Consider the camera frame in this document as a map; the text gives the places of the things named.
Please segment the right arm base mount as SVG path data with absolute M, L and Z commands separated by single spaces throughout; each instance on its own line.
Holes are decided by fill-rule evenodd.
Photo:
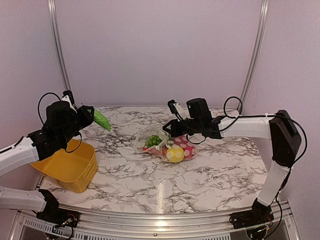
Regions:
M 246 210 L 234 212 L 230 215 L 229 222 L 233 225 L 234 229 L 241 229 L 252 227 L 255 225 L 272 222 L 274 215 L 271 210 L 266 213 L 261 213 L 258 210 Z

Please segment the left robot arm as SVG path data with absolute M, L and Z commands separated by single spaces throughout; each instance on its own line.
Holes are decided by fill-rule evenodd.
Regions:
M 47 119 L 40 130 L 0 151 L 0 174 L 3 176 L 24 165 L 45 160 L 61 149 L 66 150 L 68 142 L 93 123 L 94 112 L 94 107 L 86 105 L 73 109 L 65 100 L 52 103 L 46 108 Z M 51 222 L 58 223 L 64 216 L 58 206 L 47 190 L 0 188 L 2 209 L 43 212 Z

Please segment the fake green cucumber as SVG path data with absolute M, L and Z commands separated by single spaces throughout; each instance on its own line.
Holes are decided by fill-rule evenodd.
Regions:
M 94 110 L 93 112 L 93 120 L 95 123 L 97 123 L 99 126 L 103 127 L 104 129 L 111 131 L 111 125 L 109 120 L 98 110 Z

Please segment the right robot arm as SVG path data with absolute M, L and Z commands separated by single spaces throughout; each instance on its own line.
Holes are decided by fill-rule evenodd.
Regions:
M 300 159 L 297 154 L 302 142 L 307 141 L 301 125 L 286 110 L 278 110 L 273 114 L 237 116 L 225 112 L 213 117 L 207 101 L 204 98 L 194 98 L 187 101 L 189 115 L 184 117 L 181 106 L 175 100 L 168 101 L 167 105 L 176 118 L 162 129 L 172 137 L 200 134 L 206 139 L 251 138 L 270 141 L 271 166 L 264 185 L 247 214 L 247 219 L 252 224 L 260 223 L 267 216 L 269 207 L 285 187 L 293 166 Z

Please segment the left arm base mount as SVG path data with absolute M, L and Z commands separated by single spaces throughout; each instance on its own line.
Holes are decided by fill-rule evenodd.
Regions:
M 36 217 L 40 220 L 50 222 L 56 225 L 61 225 L 68 219 L 71 219 L 71 226 L 76 228 L 78 225 L 80 213 L 78 211 L 73 211 L 64 208 L 58 208 L 52 211 L 37 212 Z

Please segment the clear polka dot zip bag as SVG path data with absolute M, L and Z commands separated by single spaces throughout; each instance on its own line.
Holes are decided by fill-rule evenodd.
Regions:
M 173 164 L 193 160 L 198 155 L 198 149 L 186 136 L 171 137 L 159 124 L 139 130 L 134 148 L 138 154 L 148 153 Z

